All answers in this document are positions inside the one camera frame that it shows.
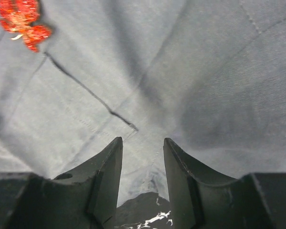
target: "shiny red decoration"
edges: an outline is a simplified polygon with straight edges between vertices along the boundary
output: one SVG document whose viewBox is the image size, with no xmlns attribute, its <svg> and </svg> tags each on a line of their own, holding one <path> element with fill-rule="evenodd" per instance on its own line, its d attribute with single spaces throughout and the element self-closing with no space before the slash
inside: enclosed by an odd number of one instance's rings
<svg viewBox="0 0 286 229">
<path fill-rule="evenodd" d="M 8 32 L 18 32 L 12 40 L 23 37 L 24 44 L 33 52 L 38 52 L 37 44 L 51 35 L 45 25 L 31 26 L 40 14 L 37 0 L 0 0 L 0 24 Z"/>
</svg>

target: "black plastic part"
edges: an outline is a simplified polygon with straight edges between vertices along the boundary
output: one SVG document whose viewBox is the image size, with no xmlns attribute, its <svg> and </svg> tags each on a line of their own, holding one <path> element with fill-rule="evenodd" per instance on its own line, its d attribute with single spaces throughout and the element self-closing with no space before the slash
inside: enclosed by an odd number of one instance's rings
<svg viewBox="0 0 286 229">
<path fill-rule="evenodd" d="M 55 180 L 0 173 L 0 229 L 112 229 L 122 138 Z"/>
<path fill-rule="evenodd" d="M 236 180 L 169 138 L 164 161 L 174 229 L 286 229 L 286 173 Z"/>
</svg>

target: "red sequin bow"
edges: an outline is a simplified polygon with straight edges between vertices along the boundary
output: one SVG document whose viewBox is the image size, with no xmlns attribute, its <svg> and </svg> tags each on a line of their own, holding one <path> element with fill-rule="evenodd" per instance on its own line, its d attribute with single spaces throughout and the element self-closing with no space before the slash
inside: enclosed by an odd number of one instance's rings
<svg viewBox="0 0 286 229">
<path fill-rule="evenodd" d="M 40 16 L 37 0 L 0 0 L 0 16 L 6 31 L 19 33 L 12 40 L 23 37 L 24 44 L 33 52 L 38 52 L 36 45 L 51 35 L 44 25 L 31 26 Z"/>
</svg>

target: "gray fabric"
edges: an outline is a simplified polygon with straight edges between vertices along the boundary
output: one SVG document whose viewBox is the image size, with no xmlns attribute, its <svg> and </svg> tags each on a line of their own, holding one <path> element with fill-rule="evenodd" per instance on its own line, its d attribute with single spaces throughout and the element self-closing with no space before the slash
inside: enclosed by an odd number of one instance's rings
<svg viewBox="0 0 286 229">
<path fill-rule="evenodd" d="M 118 205 L 168 199 L 163 139 L 233 177 L 286 171 L 286 0 L 43 0 L 0 28 L 0 171 L 55 177 L 124 139 Z"/>
</svg>

